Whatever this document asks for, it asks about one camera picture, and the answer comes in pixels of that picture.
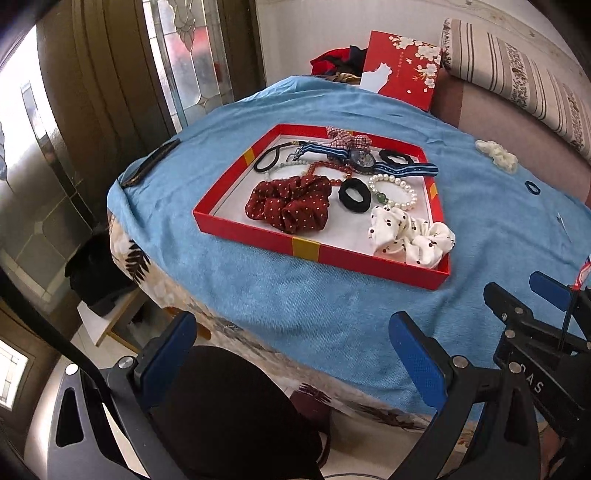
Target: striped cushion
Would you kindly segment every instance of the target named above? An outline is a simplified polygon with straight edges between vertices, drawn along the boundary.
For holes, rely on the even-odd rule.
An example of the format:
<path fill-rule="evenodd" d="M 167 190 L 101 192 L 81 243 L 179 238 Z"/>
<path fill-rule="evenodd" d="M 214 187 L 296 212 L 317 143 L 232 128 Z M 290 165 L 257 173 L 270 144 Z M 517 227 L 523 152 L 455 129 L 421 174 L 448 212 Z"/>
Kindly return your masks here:
<path fill-rule="evenodd" d="M 591 163 L 589 107 L 544 65 L 471 23 L 448 18 L 443 66 L 452 75 L 510 100 L 544 122 Z"/>

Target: red plaid scrunchie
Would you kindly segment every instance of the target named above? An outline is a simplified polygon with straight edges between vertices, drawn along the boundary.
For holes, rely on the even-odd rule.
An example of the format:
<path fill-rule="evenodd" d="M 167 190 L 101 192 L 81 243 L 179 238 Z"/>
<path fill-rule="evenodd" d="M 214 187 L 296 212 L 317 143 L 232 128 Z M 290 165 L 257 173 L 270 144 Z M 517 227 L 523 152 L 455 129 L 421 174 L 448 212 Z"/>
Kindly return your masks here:
<path fill-rule="evenodd" d="M 357 148 L 369 153 L 371 140 L 367 135 L 351 135 L 347 130 L 336 127 L 326 127 L 326 133 L 330 138 L 329 147 L 352 150 Z"/>
<path fill-rule="evenodd" d="M 330 180 L 316 175 L 262 181 L 244 211 L 248 218 L 264 220 L 285 233 L 319 231 L 329 218 L 331 192 Z"/>

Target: white wall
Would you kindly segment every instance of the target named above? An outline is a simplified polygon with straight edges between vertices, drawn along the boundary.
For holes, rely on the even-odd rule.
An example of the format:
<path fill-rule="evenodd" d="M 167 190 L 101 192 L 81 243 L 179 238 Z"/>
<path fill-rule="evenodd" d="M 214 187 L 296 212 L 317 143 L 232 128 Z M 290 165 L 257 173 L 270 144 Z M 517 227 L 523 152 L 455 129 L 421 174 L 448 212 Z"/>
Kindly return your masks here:
<path fill-rule="evenodd" d="M 545 54 L 574 59 L 556 29 L 527 0 L 256 0 L 256 7 L 269 85 L 309 74 L 310 60 L 327 50 L 365 48 L 371 30 L 438 45 L 447 17 L 483 24 L 500 37 L 509 31 Z"/>

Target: white cat silhouette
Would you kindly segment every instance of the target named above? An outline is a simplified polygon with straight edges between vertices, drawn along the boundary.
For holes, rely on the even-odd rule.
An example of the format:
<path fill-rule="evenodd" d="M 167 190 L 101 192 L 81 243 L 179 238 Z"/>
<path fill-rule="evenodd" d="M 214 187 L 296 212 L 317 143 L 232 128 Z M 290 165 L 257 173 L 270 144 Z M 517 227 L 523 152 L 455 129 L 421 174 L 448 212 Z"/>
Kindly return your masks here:
<path fill-rule="evenodd" d="M 380 63 L 373 72 L 363 72 L 359 87 L 370 92 L 379 93 L 384 85 L 388 83 L 388 77 L 392 69 L 386 63 Z"/>

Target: blue towel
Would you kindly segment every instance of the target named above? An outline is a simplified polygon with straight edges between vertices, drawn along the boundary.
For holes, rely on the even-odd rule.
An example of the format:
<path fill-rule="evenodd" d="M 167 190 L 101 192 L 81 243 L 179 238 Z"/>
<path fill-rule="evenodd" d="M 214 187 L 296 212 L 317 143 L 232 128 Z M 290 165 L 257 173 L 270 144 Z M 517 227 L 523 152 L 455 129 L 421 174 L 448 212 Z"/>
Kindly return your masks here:
<path fill-rule="evenodd" d="M 276 124 L 334 125 L 420 145 L 439 167 L 452 274 L 437 291 L 280 255 L 199 231 L 192 210 L 250 145 Z M 108 208 L 138 245 L 195 298 L 293 359 L 392 406 L 429 413 L 388 340 L 406 310 L 450 355 L 491 367 L 503 328 L 484 305 L 496 281 L 540 320 L 563 314 L 530 291 L 541 270 L 572 283 L 589 254 L 589 210 L 520 167 L 509 175 L 475 139 L 411 105 L 355 87 L 292 77 L 221 107 L 183 130 L 183 141 L 138 186 L 115 183 Z M 120 179 L 138 167 L 134 162 Z M 526 180 L 541 189 L 532 195 Z M 567 239 L 556 220 L 560 212 Z"/>

